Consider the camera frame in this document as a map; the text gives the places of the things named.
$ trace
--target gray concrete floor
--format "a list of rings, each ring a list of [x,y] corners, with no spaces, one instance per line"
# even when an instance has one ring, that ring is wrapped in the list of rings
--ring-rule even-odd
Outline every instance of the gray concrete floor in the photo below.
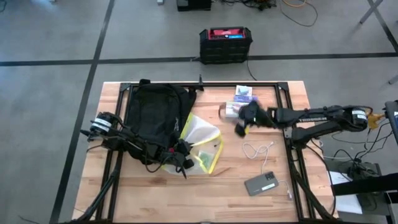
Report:
[[[374,15],[358,21],[369,8],[363,0],[311,0],[319,18],[311,28],[286,19],[279,9],[259,12],[240,4],[213,4],[210,12],[177,12],[174,0],[116,0],[101,58],[194,57],[198,33],[209,27],[246,26],[254,42],[251,55],[360,54],[394,52]],[[108,0],[8,0],[0,13],[0,62],[92,59]],[[379,10],[398,39],[398,2],[385,0]],[[310,22],[313,12],[286,12]],[[381,112],[397,99],[398,57],[251,61],[259,80],[303,80],[311,106],[361,104]],[[90,65],[0,67],[0,223],[25,223],[18,215],[48,223],[67,155]],[[99,65],[83,127],[95,117],[103,82],[152,80],[250,80],[246,64],[198,62]],[[365,133],[343,133],[362,141]],[[326,156],[339,148],[354,154],[358,145],[323,138]],[[79,139],[60,221],[70,219],[87,143]],[[378,162],[383,174],[397,172],[398,148],[392,138],[365,160]],[[381,217],[340,214],[344,220],[384,223]]]

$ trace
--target wooden table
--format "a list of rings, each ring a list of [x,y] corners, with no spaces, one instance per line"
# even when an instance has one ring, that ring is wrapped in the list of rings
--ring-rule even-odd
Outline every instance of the wooden table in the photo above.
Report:
[[[304,83],[289,82],[289,88],[294,109],[309,108]],[[104,83],[98,112],[115,111],[118,90],[119,83]],[[246,158],[241,149],[244,142],[258,147],[274,141],[275,145],[270,149],[264,172],[273,171],[278,180],[286,180],[289,185],[290,175],[281,131],[252,128],[250,133],[241,139],[234,133],[232,124],[219,120],[219,105],[231,101],[234,91],[231,87],[207,87],[204,92],[198,91],[192,109],[193,114],[214,124],[222,133],[224,149],[214,172],[210,176],[190,176],[187,180],[168,174],[164,170],[151,174],[141,162],[124,153],[113,222],[297,221],[294,201],[289,200],[284,184],[258,196],[248,196],[243,182],[260,174],[264,155],[254,160]],[[273,88],[254,87],[253,95],[259,97],[264,108],[276,106]],[[90,146],[98,144],[100,142],[92,142]],[[73,218],[79,217],[82,214],[79,210],[86,210],[99,192],[106,154],[107,151],[102,148],[93,149],[87,154]],[[333,195],[325,166],[312,151],[304,150],[303,154],[311,190],[330,212]],[[104,217],[108,211],[109,198],[110,191],[105,199]],[[301,199],[307,214],[303,195]]]

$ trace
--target black backpack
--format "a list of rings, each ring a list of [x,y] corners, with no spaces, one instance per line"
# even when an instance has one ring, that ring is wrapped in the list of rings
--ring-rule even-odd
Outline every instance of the black backpack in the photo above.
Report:
[[[196,89],[140,80],[132,90],[125,123],[136,135],[134,144],[125,147],[133,158],[144,165],[173,164],[177,172],[193,166],[192,160],[185,158],[191,147],[180,135],[195,103]]]

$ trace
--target white paper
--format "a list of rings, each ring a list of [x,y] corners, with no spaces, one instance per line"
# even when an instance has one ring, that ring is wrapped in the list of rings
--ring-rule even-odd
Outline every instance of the white paper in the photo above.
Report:
[[[332,184],[342,184],[348,182],[347,179],[351,180],[347,174],[340,174],[339,172],[330,172],[330,177]],[[362,207],[355,194],[337,196],[336,209],[340,212],[362,214]]]

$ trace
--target gray phone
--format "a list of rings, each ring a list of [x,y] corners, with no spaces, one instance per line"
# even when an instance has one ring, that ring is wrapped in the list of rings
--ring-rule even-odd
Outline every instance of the gray phone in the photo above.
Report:
[[[250,196],[255,196],[279,185],[273,172],[261,174],[244,182]]]

